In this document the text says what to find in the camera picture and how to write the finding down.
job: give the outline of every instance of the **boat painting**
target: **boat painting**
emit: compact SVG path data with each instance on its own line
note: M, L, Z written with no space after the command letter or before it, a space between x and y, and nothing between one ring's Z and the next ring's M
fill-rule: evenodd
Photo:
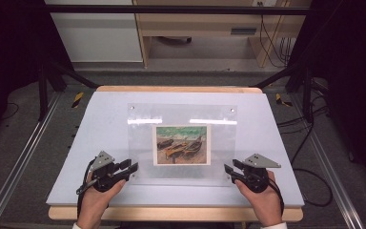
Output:
M210 164L210 126L153 127L153 165Z

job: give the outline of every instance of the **table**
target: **table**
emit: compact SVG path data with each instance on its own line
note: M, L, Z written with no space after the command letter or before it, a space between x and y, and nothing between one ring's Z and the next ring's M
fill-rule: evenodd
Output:
M72 144L64 167L55 182L47 203L52 219L76 219L76 188L80 185L86 165L100 150L125 159L128 152L128 128L123 119L128 117L129 102L154 102L162 95L164 104L187 101L197 105L234 104L237 111L235 156L243 156L244 148L253 148L281 164L275 172L276 181L284 197L283 219L298 221L303 217L304 202L297 186L289 159L285 153L275 120L265 94L259 89L234 87L136 87L104 86L91 98L79 131ZM110 203L102 219L117 221L255 221L253 209L227 180L222 186L140 185L130 180L122 192Z

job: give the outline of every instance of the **hand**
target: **hand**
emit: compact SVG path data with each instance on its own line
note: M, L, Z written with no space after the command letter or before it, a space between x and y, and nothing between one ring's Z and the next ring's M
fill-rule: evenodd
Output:
M268 171L269 178L275 181L275 174ZM243 182L234 181L240 193L252 204L254 213L264 227L282 223L280 199L270 186L262 193L252 192Z
M89 175L87 182L91 181L92 174ZM107 192L101 193L93 187L85 191L85 196L82 200L81 212L76 224L83 229L96 229L100 226L100 221L109 205L110 200L117 195L124 184L125 179L115 183Z

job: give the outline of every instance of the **white sleeve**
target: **white sleeve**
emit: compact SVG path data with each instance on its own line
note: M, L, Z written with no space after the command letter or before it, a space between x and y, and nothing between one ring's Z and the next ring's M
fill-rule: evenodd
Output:
M270 227L262 227L261 229L287 229L287 223L283 222L278 225L270 226Z
M74 223L72 229L82 229L82 228L80 228L78 225L76 225L76 223Z

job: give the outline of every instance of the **metal frame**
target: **metal frame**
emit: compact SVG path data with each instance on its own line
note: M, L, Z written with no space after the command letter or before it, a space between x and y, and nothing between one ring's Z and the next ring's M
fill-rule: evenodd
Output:
M299 101L298 96L290 94L290 97L295 104L296 110L302 115L300 108L301 102ZM309 123L305 120L304 120L304 126L305 127L309 126ZM340 209L340 212L344 217L347 226L353 229L364 228L355 206L350 200L350 197L347 194L346 189L341 183L340 178L338 177L337 172L335 171L335 168L333 167L328 156L326 155L326 152L314 130L312 130L310 138L311 138L311 144L314 148L316 159L319 163L320 168L322 169L323 175L326 177L326 180L328 181L333 190L337 206Z
M55 107L59 101L61 93L54 93L54 97L51 99L50 109L47 112L47 115L42 121L39 121L34 128L33 133L31 134L25 148L17 159L16 164L13 166L5 184L2 186L0 191L0 217L5 210L6 205L8 204L11 195L14 192L14 189L17 186L17 183L20 180L20 177L23 175L23 172L26 169L26 166L31 159L31 156L34 153L34 150L46 130L47 125L49 124L52 114L54 113Z
M46 5L24 6L25 10L68 13L178 13L178 14L256 14L309 15L325 10L277 7L219 7L219 6L131 6L131 5Z

